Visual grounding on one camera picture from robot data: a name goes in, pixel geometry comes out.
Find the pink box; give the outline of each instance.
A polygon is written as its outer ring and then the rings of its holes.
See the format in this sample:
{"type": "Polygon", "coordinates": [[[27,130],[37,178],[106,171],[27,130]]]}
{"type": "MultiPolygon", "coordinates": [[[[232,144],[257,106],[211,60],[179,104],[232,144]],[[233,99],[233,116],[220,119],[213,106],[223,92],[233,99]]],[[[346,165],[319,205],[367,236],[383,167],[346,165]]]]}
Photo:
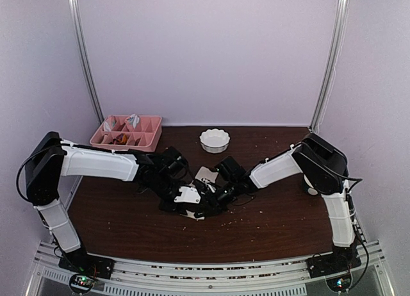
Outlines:
{"type": "Polygon", "coordinates": [[[154,152],[162,134],[161,121],[158,115],[139,115],[140,121],[134,128],[126,123],[127,115],[110,115],[91,137],[90,144],[109,150],[140,150],[154,152]],[[108,122],[111,131],[104,130],[108,122]],[[111,144],[120,134],[127,136],[126,145],[111,144]]]}

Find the dark brown tabletop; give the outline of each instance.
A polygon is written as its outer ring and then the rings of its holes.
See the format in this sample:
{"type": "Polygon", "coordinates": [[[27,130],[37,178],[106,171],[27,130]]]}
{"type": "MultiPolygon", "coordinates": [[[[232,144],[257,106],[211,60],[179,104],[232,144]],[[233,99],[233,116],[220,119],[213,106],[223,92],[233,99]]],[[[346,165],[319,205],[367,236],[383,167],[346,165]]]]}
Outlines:
{"type": "MultiPolygon", "coordinates": [[[[300,141],[301,127],[223,127],[228,150],[209,154],[199,135],[206,127],[164,127],[157,151],[172,145],[195,174],[226,156],[249,169],[300,141]]],[[[162,262],[221,263],[290,258],[331,251],[332,233],[324,201],[301,189],[302,175],[278,181],[243,206],[205,220],[158,209],[150,191],[114,179],[84,177],[69,215],[90,253],[162,262]]],[[[249,199],[240,197],[236,204],[249,199]]]]}

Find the vertical metal rail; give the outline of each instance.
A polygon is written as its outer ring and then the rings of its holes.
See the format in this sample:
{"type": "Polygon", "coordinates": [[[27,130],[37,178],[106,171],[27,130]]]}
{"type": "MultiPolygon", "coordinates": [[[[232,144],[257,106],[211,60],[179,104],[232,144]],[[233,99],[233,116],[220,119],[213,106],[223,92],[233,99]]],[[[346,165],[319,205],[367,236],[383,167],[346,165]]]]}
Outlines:
{"type": "Polygon", "coordinates": [[[90,62],[88,60],[88,55],[85,47],[85,40],[83,34],[83,28],[81,26],[81,18],[79,15],[78,0],[69,0],[70,10],[72,15],[72,21],[74,23],[74,29],[76,30],[77,43],[79,48],[79,55],[81,58],[81,65],[83,67],[83,72],[85,76],[85,81],[88,88],[88,93],[91,97],[91,103],[94,108],[95,114],[97,115],[98,121],[103,123],[104,115],[101,109],[100,102],[98,100],[97,91],[95,90],[94,80],[91,74],[90,62]]]}
{"type": "Polygon", "coordinates": [[[319,132],[319,125],[322,120],[324,110],[326,108],[327,99],[331,90],[332,80],[334,78],[334,67],[336,65],[336,59],[340,52],[341,42],[343,39],[343,32],[345,29],[346,17],[347,17],[347,5],[349,0],[339,0],[338,9],[336,11],[336,19],[334,21],[333,37],[331,42],[331,49],[329,57],[327,59],[327,65],[325,75],[322,81],[322,87],[318,102],[316,104],[315,113],[313,115],[310,131],[313,133],[319,132]]]}

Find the white wall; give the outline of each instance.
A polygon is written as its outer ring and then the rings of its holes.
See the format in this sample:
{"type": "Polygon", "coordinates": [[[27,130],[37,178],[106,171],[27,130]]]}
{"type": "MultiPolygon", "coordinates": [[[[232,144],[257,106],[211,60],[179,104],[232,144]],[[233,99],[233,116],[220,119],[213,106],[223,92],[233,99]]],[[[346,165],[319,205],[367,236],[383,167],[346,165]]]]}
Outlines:
{"type": "Polygon", "coordinates": [[[306,126],[338,0],[79,0],[105,114],[306,126]]]}
{"type": "Polygon", "coordinates": [[[20,295],[47,233],[17,195],[17,169],[48,131],[86,142],[97,126],[67,0],[0,0],[0,73],[0,294],[20,295]]]}
{"type": "Polygon", "coordinates": [[[343,150],[369,240],[379,239],[399,295],[410,277],[410,0],[350,0],[320,134],[343,150]]]}

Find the white bowl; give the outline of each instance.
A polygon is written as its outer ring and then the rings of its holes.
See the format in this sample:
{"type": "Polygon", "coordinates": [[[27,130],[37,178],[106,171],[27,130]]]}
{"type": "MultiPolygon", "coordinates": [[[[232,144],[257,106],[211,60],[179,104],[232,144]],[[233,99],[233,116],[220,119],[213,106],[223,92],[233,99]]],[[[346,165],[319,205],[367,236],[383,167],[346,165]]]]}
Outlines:
{"type": "Polygon", "coordinates": [[[226,131],[221,129],[209,129],[202,132],[199,137],[202,148],[209,153],[221,153],[228,148],[229,139],[231,139],[226,131]]]}

